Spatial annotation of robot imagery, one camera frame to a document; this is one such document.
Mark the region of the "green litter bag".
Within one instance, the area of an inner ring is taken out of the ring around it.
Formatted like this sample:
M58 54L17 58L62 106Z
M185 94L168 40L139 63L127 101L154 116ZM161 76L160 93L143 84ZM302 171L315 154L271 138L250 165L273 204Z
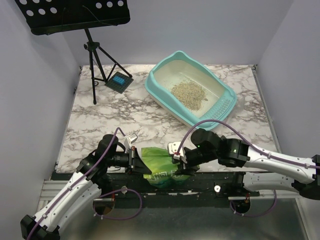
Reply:
M159 147L141 148L141 160L149 168L151 174L144 174L143 178L156 188L164 189L184 183L190 175L176 175L177 164L172 164L168 151Z

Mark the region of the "clear plastic scoop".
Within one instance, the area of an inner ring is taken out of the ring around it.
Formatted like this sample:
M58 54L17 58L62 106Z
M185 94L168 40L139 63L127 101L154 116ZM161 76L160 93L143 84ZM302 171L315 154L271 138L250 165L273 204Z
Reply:
M245 97L239 97L237 99L237 102L234 106L234 108L232 109L231 113L230 113L230 117L231 118L235 118L237 115L239 115L245 108Z

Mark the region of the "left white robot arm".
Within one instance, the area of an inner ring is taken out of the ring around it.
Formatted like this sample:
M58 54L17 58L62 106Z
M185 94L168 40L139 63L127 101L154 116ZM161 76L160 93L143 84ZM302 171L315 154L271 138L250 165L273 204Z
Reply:
M111 185L109 167L125 168L128 173L151 174L134 147L138 136L125 136L120 143L114 134L106 134L95 150L83 158L60 192L35 215L25 215L21 234L25 240L58 240L60 230L87 203L96 197L107 197Z

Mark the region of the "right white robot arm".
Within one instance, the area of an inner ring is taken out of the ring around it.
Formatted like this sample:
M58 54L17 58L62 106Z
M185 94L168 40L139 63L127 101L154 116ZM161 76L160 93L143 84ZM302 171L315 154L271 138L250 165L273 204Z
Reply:
M217 160L228 168L254 168L260 173L245 173L230 183L230 191L241 196L259 190L284 190L300 196L319 200L320 157L295 157L269 151L236 138L218 136L199 128L191 135L194 149L182 142L167 145L172 162L178 164L176 175L193 175L199 165Z

